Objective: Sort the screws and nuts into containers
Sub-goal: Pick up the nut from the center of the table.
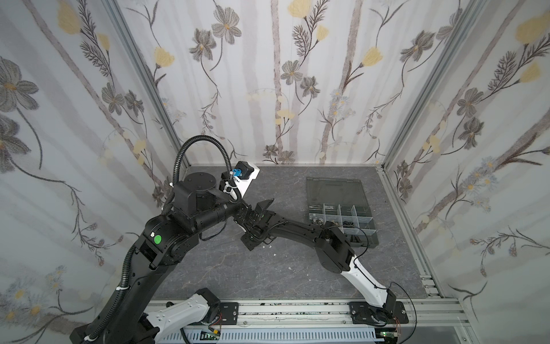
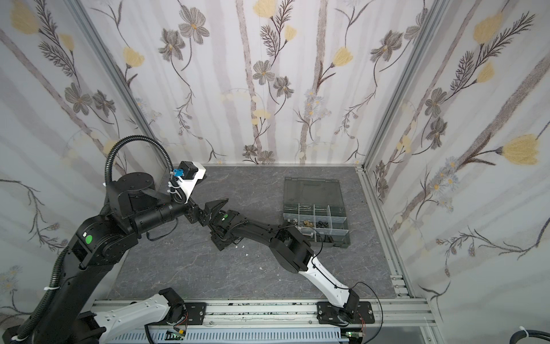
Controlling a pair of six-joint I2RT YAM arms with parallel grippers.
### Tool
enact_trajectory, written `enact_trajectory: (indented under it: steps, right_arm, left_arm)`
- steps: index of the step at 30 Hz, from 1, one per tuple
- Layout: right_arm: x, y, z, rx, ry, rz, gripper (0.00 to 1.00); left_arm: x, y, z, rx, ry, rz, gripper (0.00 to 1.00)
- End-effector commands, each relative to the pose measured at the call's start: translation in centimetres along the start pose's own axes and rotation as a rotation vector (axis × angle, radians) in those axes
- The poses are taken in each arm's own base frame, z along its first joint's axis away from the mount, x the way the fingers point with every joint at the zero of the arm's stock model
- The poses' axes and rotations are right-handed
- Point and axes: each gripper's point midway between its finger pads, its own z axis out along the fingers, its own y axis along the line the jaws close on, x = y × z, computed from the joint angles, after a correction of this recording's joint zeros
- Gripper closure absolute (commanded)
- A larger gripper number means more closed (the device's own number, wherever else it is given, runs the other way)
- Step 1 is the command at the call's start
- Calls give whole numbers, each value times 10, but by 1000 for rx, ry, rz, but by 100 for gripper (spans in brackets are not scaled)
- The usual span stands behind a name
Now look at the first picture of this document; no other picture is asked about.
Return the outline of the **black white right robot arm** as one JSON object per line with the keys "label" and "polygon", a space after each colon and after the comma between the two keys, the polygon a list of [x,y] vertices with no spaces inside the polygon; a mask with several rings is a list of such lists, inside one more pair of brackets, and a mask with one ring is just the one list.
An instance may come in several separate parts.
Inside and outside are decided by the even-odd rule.
{"label": "black white right robot arm", "polygon": [[276,238],[292,240],[314,249],[323,268],[342,275],[363,296],[366,314],[352,310],[360,323],[379,327],[409,323],[403,303],[397,301],[395,293],[365,269],[337,225],[305,224],[271,211],[255,212],[251,209],[241,211],[233,220],[245,231],[241,240],[250,251],[266,240]]}

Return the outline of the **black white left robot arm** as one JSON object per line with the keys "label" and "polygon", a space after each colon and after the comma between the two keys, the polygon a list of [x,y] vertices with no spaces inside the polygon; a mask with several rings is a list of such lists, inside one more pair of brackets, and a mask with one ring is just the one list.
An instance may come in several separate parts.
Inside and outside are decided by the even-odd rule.
{"label": "black white left robot arm", "polygon": [[75,328],[72,343],[157,343],[186,325],[210,322],[219,312],[219,299],[208,289],[189,299],[147,313],[156,290],[212,226],[233,219],[244,231],[243,243],[255,248],[262,238],[252,232],[255,216],[242,197],[259,175],[253,163],[241,161],[233,179],[223,173],[222,185],[209,173],[192,173],[175,181],[171,200],[161,215],[150,219],[123,261],[119,285],[103,310],[88,325]]}

